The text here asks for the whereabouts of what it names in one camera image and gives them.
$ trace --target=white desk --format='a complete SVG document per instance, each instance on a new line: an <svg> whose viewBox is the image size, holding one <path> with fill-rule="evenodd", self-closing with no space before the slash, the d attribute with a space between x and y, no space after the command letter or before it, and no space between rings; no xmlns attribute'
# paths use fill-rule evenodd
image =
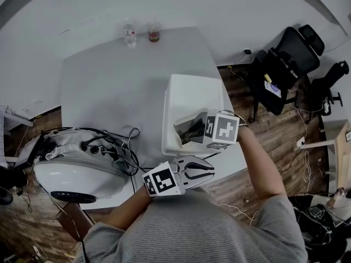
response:
<svg viewBox="0 0 351 263"><path fill-rule="evenodd" d="M324 123L326 141L304 144L300 149L328 146L330 175L329 192L335 193L338 188L351 188L350 155L351 141L346 142L346 133L351 130L350 122L329 121Z"/></svg>
<svg viewBox="0 0 351 263"><path fill-rule="evenodd" d="M161 135L165 91L173 73L220 78L197 28L162 31L157 43L138 36L133 49L118 39L73 55L64 60L62 70L63 126L106 129L125 136L137 127L141 135L132 141L132 149L140 165L171 161L161 153ZM233 109L229 97L225 108ZM216 169L210 182L246 168L239 144L208 161ZM137 188L143 184L141 173L135 184ZM114 207L132 193L129 180L118 195L81 207Z"/></svg>

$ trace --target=white wall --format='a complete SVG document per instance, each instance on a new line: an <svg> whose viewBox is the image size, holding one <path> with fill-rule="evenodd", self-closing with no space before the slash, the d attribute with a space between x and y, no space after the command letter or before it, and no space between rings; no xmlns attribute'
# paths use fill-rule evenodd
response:
<svg viewBox="0 0 351 263"><path fill-rule="evenodd" d="M264 47L287 26L319 32L332 19L306 0L33 0L0 30L0 103L28 117L60 105L64 58L121 37L125 16L140 32L156 15L164 28L199 27L217 65Z"/></svg>
<svg viewBox="0 0 351 263"><path fill-rule="evenodd" d="M346 36L340 27L335 25L330 25L322 30L320 36L325 42L325 51L333 49L350 39L350 36ZM351 69L351 40L331 52L324 53L320 58L320 67L310 74L310 79L324 77L334 63L343 60L346 60ZM343 107L341 107L339 101L335 101L335 104L331 105L332 113L329 116L322 117L323 121L351 120L351 72L336 82L331 91L333 96L337 96L338 92L341 94Z"/></svg>

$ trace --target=white container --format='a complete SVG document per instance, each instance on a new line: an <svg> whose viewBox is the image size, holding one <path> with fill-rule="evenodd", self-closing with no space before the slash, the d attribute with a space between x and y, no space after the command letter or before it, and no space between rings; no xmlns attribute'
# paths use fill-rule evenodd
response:
<svg viewBox="0 0 351 263"><path fill-rule="evenodd" d="M129 18L124 19L124 27L123 27L123 34L126 40L126 44L130 48L134 48L137 44L137 37L135 35L134 27L129 20Z"/></svg>
<svg viewBox="0 0 351 263"><path fill-rule="evenodd" d="M195 118L203 111L224 109L222 80L201 76L173 74L165 92L161 151L167 156L210 155L218 152L194 142L182 147L174 123Z"/></svg>

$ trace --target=water bottle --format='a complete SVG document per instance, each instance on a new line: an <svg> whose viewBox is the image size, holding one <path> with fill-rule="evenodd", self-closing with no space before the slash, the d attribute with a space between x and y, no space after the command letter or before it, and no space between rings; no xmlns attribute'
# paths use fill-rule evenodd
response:
<svg viewBox="0 0 351 263"><path fill-rule="evenodd" d="M126 39L126 44L128 45L128 47L134 48L137 44L137 37L135 35L134 27L131 24L129 18L125 18L124 23L125 25L123 28L123 33Z"/></svg>

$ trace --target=wrist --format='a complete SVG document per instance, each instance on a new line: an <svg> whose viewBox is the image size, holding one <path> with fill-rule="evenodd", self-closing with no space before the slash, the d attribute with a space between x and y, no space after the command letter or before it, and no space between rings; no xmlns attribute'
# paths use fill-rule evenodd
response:
<svg viewBox="0 0 351 263"><path fill-rule="evenodd" d="M142 185L142 187L135 193L135 195L138 197L138 199L142 199L146 202L151 203L152 201L152 198L150 197L148 189L146 189L145 185Z"/></svg>
<svg viewBox="0 0 351 263"><path fill-rule="evenodd" d="M242 143L242 141L252 133L252 130L250 130L248 127L240 127L237 131L237 141Z"/></svg>

